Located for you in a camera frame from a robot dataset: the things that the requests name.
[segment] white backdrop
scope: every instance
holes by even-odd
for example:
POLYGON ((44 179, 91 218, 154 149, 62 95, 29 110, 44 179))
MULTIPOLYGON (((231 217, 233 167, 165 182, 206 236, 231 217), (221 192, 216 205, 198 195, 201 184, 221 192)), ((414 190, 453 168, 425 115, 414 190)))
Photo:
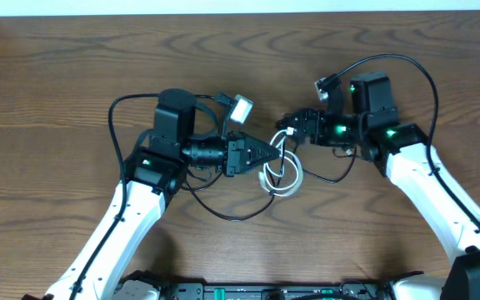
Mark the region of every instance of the white backdrop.
POLYGON ((0 0, 0 17, 480 10, 480 0, 0 0))

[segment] wooden table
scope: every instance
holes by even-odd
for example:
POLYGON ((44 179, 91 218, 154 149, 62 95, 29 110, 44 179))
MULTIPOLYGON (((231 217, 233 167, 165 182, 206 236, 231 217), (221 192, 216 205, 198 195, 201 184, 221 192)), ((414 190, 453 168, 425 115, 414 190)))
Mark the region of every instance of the wooden table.
MULTIPOLYGON (((41 295, 77 256, 118 181, 108 134, 112 100, 184 88, 255 102, 243 128, 321 108, 313 82, 377 53, 403 53, 440 94, 434 145, 480 204, 480 12, 0 18, 0 299, 41 295)), ((430 87, 412 65, 370 62, 356 73, 392 78, 403 122, 430 126, 430 87)), ((349 77, 343 81, 348 84, 349 77)), ((154 99, 115 112, 122 150, 153 121, 154 99)), ((337 176, 348 161, 300 149, 306 168, 337 176)), ((225 178, 200 196, 225 213, 268 198, 255 175, 225 178)), ((320 283, 410 270, 446 276, 446 254, 412 203, 359 161, 341 183, 306 177, 263 215, 225 222, 180 192, 127 271, 209 282, 320 283)))

